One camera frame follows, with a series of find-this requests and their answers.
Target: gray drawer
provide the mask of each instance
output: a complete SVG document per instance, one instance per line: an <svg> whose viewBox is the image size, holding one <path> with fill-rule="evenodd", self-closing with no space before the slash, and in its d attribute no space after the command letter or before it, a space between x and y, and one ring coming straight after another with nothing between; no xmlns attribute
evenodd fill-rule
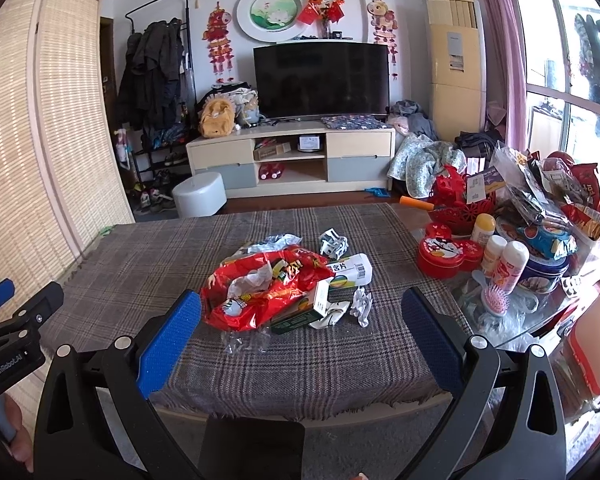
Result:
<svg viewBox="0 0 600 480"><path fill-rule="evenodd" d="M213 166L206 170L196 170L196 173L213 171L222 175L225 189L241 189L243 187L256 187L255 164L227 164L226 166Z"/></svg>
<svg viewBox="0 0 600 480"><path fill-rule="evenodd" d="M327 159L329 182L359 182L387 178L390 156L343 156Z"/></svg>

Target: pink hairbrush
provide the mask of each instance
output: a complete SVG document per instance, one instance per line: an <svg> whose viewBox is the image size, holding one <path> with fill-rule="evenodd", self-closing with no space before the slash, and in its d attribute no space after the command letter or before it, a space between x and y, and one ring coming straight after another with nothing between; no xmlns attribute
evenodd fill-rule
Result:
<svg viewBox="0 0 600 480"><path fill-rule="evenodd" d="M503 317L509 309L509 295L494 283L487 284L487 277L481 270L474 270L472 278L480 284L480 299L485 309L495 317Z"/></svg>

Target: hand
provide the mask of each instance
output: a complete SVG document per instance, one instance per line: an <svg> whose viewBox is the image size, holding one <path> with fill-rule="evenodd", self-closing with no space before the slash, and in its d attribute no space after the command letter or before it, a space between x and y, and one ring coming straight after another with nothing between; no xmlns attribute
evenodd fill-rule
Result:
<svg viewBox="0 0 600 480"><path fill-rule="evenodd" d="M22 411L16 401L10 396L4 396L4 411L9 424L16 430L16 436L9 445L11 455L18 462L22 462L27 471L33 473L33 444L29 432L22 425Z"/></svg>

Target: black tv screen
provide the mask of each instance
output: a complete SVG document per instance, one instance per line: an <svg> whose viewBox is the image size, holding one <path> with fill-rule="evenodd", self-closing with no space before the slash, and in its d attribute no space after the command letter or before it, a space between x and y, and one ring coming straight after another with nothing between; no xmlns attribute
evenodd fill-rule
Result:
<svg viewBox="0 0 600 480"><path fill-rule="evenodd" d="M268 118L385 115L385 45L298 41L253 49L260 111Z"/></svg>

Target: wooden floor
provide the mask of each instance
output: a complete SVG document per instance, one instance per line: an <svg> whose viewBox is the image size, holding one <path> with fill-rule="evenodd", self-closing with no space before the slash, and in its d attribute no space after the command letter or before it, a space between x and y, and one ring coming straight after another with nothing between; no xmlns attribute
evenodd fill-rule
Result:
<svg viewBox="0 0 600 480"><path fill-rule="evenodd" d="M218 214L270 211L273 209L299 209L331 205L355 205L373 203L397 203L400 195L376 198L366 191L343 191L340 193L311 193L300 195L256 196L253 198L230 198Z"/></svg>

